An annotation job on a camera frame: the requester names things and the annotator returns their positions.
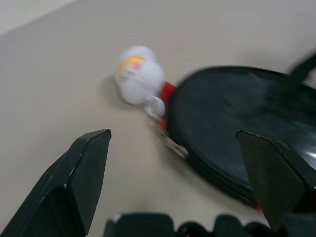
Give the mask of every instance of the black round case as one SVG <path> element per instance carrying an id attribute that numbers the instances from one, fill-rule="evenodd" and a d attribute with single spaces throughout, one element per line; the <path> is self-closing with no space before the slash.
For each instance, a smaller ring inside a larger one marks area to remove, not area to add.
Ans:
<path id="1" fill-rule="evenodd" d="M 316 169 L 316 90 L 301 83 L 315 66 L 313 55 L 289 76 L 251 67 L 199 70 L 169 100 L 169 137 L 202 177 L 255 206 L 236 131 L 282 140 Z"/>

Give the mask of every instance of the beige table surface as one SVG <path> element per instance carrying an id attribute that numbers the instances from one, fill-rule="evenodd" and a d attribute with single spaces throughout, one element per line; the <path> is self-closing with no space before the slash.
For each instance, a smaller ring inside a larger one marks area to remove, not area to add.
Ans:
<path id="1" fill-rule="evenodd" d="M 117 212 L 169 213 L 211 229 L 220 213 L 264 217 L 221 193 L 163 146 L 110 75 L 144 44 L 177 83 L 210 65 L 285 72 L 315 45 L 313 0 L 83 0 L 0 37 L 0 230 L 41 174 L 84 133 L 109 128 L 103 190 L 89 236 Z"/>

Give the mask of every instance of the santa claus plush toy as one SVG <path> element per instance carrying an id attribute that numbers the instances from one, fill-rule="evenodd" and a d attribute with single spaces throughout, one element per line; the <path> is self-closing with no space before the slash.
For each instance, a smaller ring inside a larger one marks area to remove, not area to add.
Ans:
<path id="1" fill-rule="evenodd" d="M 134 46 L 120 57 L 116 82 L 122 98 L 129 104 L 142 105 L 147 114 L 160 119 L 175 86 L 164 80 L 155 53 L 144 46 Z"/>

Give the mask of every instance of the white plush toy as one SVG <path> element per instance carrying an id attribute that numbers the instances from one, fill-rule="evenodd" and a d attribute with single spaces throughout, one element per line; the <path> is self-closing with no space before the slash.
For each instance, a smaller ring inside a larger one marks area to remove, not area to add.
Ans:
<path id="1" fill-rule="evenodd" d="M 149 48 L 134 46 L 119 59 L 116 82 L 122 98 L 132 105 L 144 105 L 145 112 L 159 119 L 164 103 L 157 96 L 164 87 L 164 73 Z"/>

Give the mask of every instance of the zipper pull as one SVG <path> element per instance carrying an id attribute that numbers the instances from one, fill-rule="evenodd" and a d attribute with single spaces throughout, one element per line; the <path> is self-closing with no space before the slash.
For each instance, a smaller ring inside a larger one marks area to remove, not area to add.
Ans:
<path id="1" fill-rule="evenodd" d="M 165 142 L 167 147 L 169 147 L 171 150 L 173 150 L 182 159 L 185 160 L 188 157 L 189 153 L 188 153 L 187 149 L 176 144 L 169 137 L 165 137 L 164 142 Z"/>
<path id="2" fill-rule="evenodd" d="M 185 160 L 189 156 L 187 149 L 185 149 L 183 146 L 180 146 L 176 144 L 174 141 L 172 141 L 171 138 L 168 137 L 168 134 L 165 130 L 165 125 L 161 123 L 162 122 L 160 121 L 158 124 L 159 134 L 160 134 L 160 137 L 164 140 L 165 145 L 169 147 L 179 157 Z"/>

